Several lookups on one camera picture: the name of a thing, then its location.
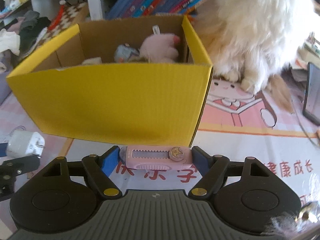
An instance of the gold pin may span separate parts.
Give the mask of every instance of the gold pin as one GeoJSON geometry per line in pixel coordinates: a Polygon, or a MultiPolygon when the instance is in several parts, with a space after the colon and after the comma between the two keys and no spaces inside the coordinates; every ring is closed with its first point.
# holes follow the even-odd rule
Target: gold pin
{"type": "Polygon", "coordinates": [[[113,197],[113,196],[117,196],[120,192],[116,188],[107,188],[104,190],[103,193],[106,196],[113,197]]]}
{"type": "Polygon", "coordinates": [[[207,194],[207,191],[204,188],[196,187],[193,190],[191,190],[191,193],[195,196],[204,196],[207,194]]]}

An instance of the cartoon character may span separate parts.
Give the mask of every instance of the cartoon character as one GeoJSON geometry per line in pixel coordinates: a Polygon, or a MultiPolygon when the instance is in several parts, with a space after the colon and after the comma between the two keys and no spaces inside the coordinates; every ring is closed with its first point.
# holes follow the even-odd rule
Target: cartoon character
{"type": "Polygon", "coordinates": [[[269,127],[276,125],[277,117],[260,91],[254,96],[244,92],[239,83],[212,80],[204,118],[209,122],[237,127],[269,127]]]}

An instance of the cat's paw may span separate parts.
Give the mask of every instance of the cat's paw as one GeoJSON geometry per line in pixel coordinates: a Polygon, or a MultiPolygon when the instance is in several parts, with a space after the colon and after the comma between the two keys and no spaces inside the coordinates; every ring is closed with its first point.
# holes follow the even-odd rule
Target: cat's paw
{"type": "Polygon", "coordinates": [[[222,75],[227,81],[230,81],[232,83],[236,83],[239,78],[240,78],[240,75],[239,75],[239,72],[236,71],[236,70],[230,70],[228,73],[226,74],[223,74],[222,75]]]}
{"type": "Polygon", "coordinates": [[[243,91],[256,94],[261,90],[260,86],[257,86],[252,80],[244,78],[241,82],[241,88],[243,91]]]}

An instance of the fluffy cat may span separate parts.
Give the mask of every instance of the fluffy cat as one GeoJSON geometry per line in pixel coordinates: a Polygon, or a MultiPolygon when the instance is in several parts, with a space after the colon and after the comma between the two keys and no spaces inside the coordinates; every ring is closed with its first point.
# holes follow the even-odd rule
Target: fluffy cat
{"type": "Polygon", "coordinates": [[[256,94],[295,59],[317,18],[312,0],[207,0],[195,30],[214,74],[256,94]]]}

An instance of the white tag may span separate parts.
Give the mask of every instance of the white tag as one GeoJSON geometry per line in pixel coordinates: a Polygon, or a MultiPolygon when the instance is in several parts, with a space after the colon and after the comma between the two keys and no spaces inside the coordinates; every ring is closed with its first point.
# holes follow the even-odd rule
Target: white tag
{"type": "Polygon", "coordinates": [[[155,35],[160,34],[160,29],[158,25],[153,26],[152,30],[155,35]]]}

